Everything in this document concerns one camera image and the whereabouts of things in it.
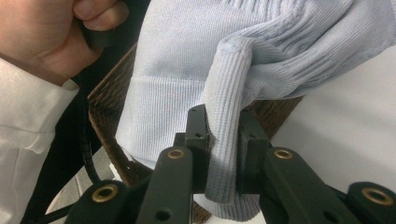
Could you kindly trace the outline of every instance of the black cable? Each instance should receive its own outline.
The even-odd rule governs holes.
[[[88,133],[88,101],[87,94],[84,89],[84,84],[81,76],[76,77],[79,85],[79,93],[77,97],[78,105],[78,133],[79,133],[79,147],[82,153],[82,159],[84,160],[84,167],[87,171],[88,177],[93,184],[101,181],[99,175],[96,173],[95,166],[92,159],[91,139]]]
[[[28,222],[25,222],[24,224],[48,224],[53,221],[56,221],[62,217],[67,216],[69,213],[70,208],[73,206],[73,204],[67,205],[66,207],[63,207],[61,209],[58,209],[54,212],[48,213],[44,215],[43,217],[39,217],[38,219],[34,220],[29,220]]]

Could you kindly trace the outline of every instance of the glove cuff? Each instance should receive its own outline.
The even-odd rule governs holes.
[[[164,77],[132,77],[116,138],[132,157],[153,169],[160,152],[186,130],[188,110],[205,83]]]

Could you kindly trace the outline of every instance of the wicker basket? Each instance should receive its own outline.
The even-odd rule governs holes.
[[[120,174],[122,181],[129,187],[150,174],[150,170],[143,165],[128,161],[115,139],[117,125],[134,69],[135,50],[136,46],[133,46],[88,96],[92,127]],[[301,99],[256,101],[250,108],[271,138]],[[210,216],[210,213],[204,208],[196,203],[194,204],[194,223],[205,223]]]

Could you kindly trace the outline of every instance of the white surface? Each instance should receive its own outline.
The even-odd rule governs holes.
[[[120,177],[120,175],[119,175],[119,172],[117,172],[117,169],[116,169],[116,167],[113,165],[113,163],[110,163],[110,164],[108,165],[108,167],[110,167],[110,170],[111,170],[111,172],[112,172],[113,175],[114,175],[113,180],[122,181],[122,180],[121,180],[121,177]]]
[[[300,153],[329,185],[371,181],[396,191],[396,47],[313,91],[272,143]],[[212,217],[207,222],[231,224]],[[262,215],[247,223],[263,223]]]

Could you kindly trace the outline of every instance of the knit fabric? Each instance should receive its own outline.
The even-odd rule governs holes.
[[[248,220],[258,197],[235,192],[239,111],[255,99],[300,96],[395,42],[395,0],[151,1],[119,144],[153,168],[206,105],[214,136],[205,197],[215,216]]]

